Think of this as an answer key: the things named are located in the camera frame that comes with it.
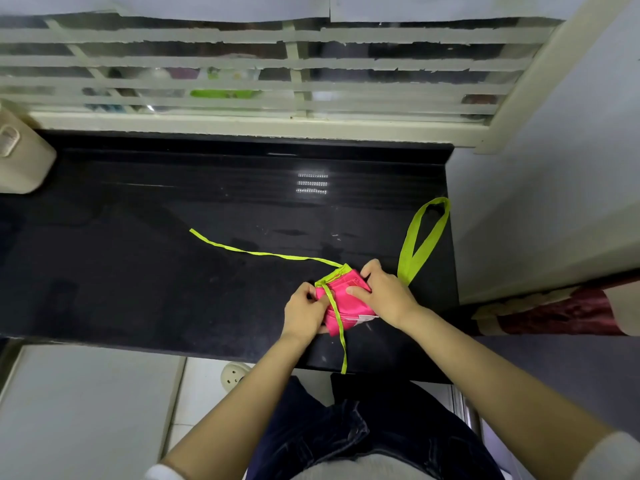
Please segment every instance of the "jeans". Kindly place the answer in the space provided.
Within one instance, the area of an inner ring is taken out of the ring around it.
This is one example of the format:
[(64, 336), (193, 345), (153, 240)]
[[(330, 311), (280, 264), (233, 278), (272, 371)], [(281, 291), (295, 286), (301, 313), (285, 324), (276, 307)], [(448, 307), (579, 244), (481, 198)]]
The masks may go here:
[(475, 433), (420, 386), (366, 375), (331, 382), (335, 404), (325, 407), (289, 379), (246, 480), (290, 480), (323, 461), (374, 453), (435, 480), (502, 480)]

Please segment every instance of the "glossy black surface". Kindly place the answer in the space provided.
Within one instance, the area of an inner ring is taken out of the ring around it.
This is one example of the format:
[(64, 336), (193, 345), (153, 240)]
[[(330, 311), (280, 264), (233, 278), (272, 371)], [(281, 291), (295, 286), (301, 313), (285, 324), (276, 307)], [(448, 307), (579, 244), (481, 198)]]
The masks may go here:
[[(58, 161), (27, 196), (0, 196), (0, 333), (256, 362), (278, 338), (319, 256), (395, 272), (407, 226), (446, 194), (444, 146), (310, 144), (46, 134)], [(300, 182), (325, 182), (309, 186)], [(309, 193), (307, 188), (326, 190)], [(439, 218), (423, 218), (422, 237)], [(450, 227), (412, 282), (421, 303), (456, 306)], [(346, 332), (349, 371), (446, 377), (409, 337), (377, 319)], [(305, 367), (340, 370), (337, 337)]]

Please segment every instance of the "pink pouch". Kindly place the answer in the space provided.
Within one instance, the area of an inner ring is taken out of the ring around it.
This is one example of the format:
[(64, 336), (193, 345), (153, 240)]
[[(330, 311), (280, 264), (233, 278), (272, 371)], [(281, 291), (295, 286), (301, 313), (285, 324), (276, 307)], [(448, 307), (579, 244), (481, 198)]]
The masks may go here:
[[(367, 282), (364, 281), (363, 277), (355, 269), (350, 270), (348, 273), (343, 274), (338, 279), (326, 285), (329, 290), (334, 293), (333, 298), (340, 312), (343, 329), (348, 330), (358, 323), (373, 320), (377, 317), (376, 313), (370, 307), (366, 306), (363, 301), (346, 292), (349, 286), (359, 286), (367, 291), (371, 291)], [(322, 286), (316, 286), (316, 298), (320, 299), (325, 294)], [(331, 305), (329, 305), (329, 308), (327, 308), (324, 314), (324, 324), (327, 329), (329, 329), (329, 335), (332, 337), (340, 333), (338, 322), (335, 319), (335, 312)]]

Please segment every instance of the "yellow-green strap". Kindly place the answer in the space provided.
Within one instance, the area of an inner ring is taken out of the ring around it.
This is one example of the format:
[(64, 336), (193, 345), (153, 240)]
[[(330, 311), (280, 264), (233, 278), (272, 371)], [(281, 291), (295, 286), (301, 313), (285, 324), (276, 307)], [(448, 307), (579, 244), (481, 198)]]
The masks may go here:
[(254, 256), (276, 256), (278, 258), (291, 259), (293, 261), (304, 261), (306, 259), (313, 259), (314, 261), (320, 261), (320, 262), (323, 262), (325, 264), (328, 264), (329, 266), (342, 267), (341, 264), (336, 263), (335, 261), (329, 261), (329, 259), (323, 259), (323, 258), (310, 258), (310, 257), (305, 257), (305, 256), (289, 256), (289, 255), (286, 255), (286, 254), (259, 253), (259, 252), (256, 252), (256, 251), (244, 251), (242, 249), (233, 248), (231, 246), (226, 246), (224, 244), (219, 244), (218, 242), (210, 241), (206, 237), (204, 237), (201, 233), (196, 231), (196, 229), (190, 229), (189, 232), (194, 234), (197, 238), (203, 240), (207, 244), (211, 244), (212, 246), (215, 246), (217, 248), (226, 249), (228, 251), (235, 251), (236, 253), (247, 253), (247, 254), (252, 254)]
[(324, 288), (324, 292), (329, 297), (329, 303), (333, 307), (333, 311), (335, 312), (335, 320), (338, 322), (338, 329), (340, 329), (340, 343), (342, 344), (342, 350), (344, 350), (344, 357), (342, 359), (342, 369), (340, 370), (341, 374), (347, 373), (347, 343), (344, 341), (344, 327), (342, 325), (342, 318), (340, 318), (340, 312), (338, 311), (338, 305), (335, 304), (335, 300), (333, 299), (333, 295), (329, 287), (326, 283), (322, 283), (322, 288)]
[[(436, 222), (436, 225), (431, 230), (431, 233), (427, 236), (424, 242), (420, 245), (418, 250), (413, 254), (415, 249), (415, 240), (418, 238), (418, 230), (420, 229), (420, 222), (425, 210), (430, 205), (444, 204), (444, 215)], [(436, 244), (440, 240), (440, 236), (444, 231), (444, 227), (449, 220), (449, 210), (451, 203), (446, 197), (438, 197), (430, 202), (424, 204), (418, 212), (415, 213), (409, 229), (406, 231), (406, 237), (404, 238), (404, 244), (400, 251), (400, 260), (398, 262), (398, 278), (406, 286), (413, 281), (415, 275), (418, 274), (422, 265), (427, 261)]]

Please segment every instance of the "hand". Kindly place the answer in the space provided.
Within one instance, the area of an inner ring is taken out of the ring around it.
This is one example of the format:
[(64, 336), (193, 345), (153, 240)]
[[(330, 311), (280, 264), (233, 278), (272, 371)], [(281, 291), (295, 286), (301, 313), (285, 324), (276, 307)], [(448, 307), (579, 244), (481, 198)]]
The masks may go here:
[(360, 272), (364, 279), (369, 277), (367, 284), (371, 293), (359, 286), (349, 286), (347, 293), (364, 301), (373, 311), (389, 325), (400, 328), (403, 318), (414, 310), (421, 309), (415, 298), (400, 280), (393, 274), (382, 271), (380, 261), (372, 259), (364, 265)]
[(326, 327), (321, 325), (328, 306), (327, 295), (316, 300), (316, 288), (309, 283), (302, 283), (284, 307), (282, 337), (293, 337), (305, 347), (308, 346), (316, 333), (326, 332)]

